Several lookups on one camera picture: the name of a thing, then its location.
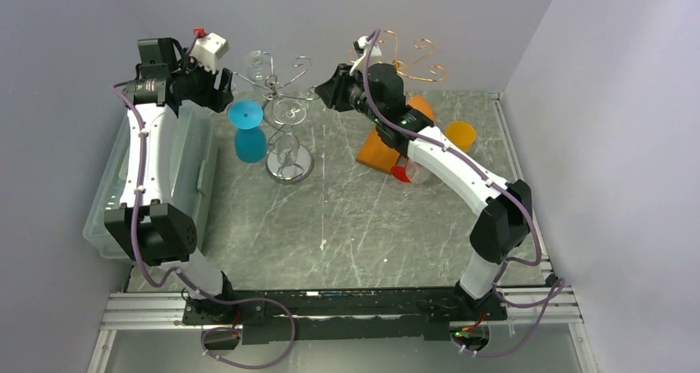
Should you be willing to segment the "blue plastic wine glass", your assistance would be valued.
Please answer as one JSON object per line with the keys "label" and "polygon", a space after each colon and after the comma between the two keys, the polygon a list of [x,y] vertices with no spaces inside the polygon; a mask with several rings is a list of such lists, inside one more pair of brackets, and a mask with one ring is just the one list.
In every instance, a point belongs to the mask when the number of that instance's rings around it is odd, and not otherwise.
{"label": "blue plastic wine glass", "polygon": [[234,151],[244,163],[258,163],[267,155],[267,140],[260,125],[263,122],[262,106],[252,100],[233,103],[227,115],[236,129]]}

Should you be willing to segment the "clear plain wine glass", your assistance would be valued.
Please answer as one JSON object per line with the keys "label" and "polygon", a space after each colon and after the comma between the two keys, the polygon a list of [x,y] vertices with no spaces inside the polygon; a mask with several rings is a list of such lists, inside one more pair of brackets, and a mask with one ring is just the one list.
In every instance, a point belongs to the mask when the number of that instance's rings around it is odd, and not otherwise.
{"label": "clear plain wine glass", "polygon": [[284,98],[273,103],[272,123],[276,131],[271,137],[271,147],[281,167],[296,164],[300,142],[293,128],[300,124],[307,114],[305,105],[291,98]]}

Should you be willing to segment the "clear plastic storage box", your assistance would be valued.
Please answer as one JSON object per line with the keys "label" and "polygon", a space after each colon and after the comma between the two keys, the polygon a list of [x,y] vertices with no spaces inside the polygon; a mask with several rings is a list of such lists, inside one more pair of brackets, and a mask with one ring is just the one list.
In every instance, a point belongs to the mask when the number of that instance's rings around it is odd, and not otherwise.
{"label": "clear plastic storage box", "polygon": [[[83,237],[105,259],[129,259],[108,233],[103,221],[104,212],[120,204],[127,181],[129,145],[130,126],[128,115],[124,115],[83,228]],[[179,210],[192,217],[196,225],[197,247],[200,248],[210,209],[219,148],[208,110],[185,102],[180,107],[171,146],[168,165],[171,186],[168,194]]]}

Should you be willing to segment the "red plastic wine glass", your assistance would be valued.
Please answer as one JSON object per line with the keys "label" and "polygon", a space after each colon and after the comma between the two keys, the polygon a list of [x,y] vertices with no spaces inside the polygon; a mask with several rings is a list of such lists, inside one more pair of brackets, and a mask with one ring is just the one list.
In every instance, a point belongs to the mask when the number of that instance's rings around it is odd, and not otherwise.
{"label": "red plastic wine glass", "polygon": [[400,182],[417,182],[419,170],[415,164],[407,159],[400,158],[390,169],[390,174]]}

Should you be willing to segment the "clear patterned wine glass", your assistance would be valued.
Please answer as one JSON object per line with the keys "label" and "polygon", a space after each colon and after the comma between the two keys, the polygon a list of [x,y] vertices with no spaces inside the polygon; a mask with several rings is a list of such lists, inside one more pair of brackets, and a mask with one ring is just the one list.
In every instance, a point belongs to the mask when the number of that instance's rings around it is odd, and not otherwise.
{"label": "clear patterned wine glass", "polygon": [[408,162],[405,172],[411,183],[424,183],[431,177],[431,172],[427,168],[415,162]]}

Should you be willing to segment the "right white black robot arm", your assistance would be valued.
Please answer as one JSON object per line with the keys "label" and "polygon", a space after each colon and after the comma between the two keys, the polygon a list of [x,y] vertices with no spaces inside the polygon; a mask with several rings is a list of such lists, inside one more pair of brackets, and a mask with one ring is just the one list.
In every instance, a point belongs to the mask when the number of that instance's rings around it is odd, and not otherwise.
{"label": "right white black robot arm", "polygon": [[474,254],[454,300],[462,318],[477,318],[511,251],[532,231],[530,186],[487,171],[451,143],[431,118],[409,104],[403,79],[389,64],[374,64],[366,72],[339,64],[314,92],[329,109],[363,114],[385,145],[430,171],[471,208]]}

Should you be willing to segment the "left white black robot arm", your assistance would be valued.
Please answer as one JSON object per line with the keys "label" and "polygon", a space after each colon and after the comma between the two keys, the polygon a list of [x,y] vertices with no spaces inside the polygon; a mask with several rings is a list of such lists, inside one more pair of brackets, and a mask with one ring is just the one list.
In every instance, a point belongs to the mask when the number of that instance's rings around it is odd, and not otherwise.
{"label": "left white black robot arm", "polygon": [[130,146],[120,201],[103,221],[150,286],[160,288],[176,276],[191,300],[206,300],[213,321],[227,323],[238,308],[228,278],[197,247],[195,221],[172,193],[181,105],[190,101],[220,113],[234,100],[233,74],[218,65],[227,40],[202,29],[192,34],[188,48],[172,37],[139,40],[135,77],[112,87],[127,110]]}

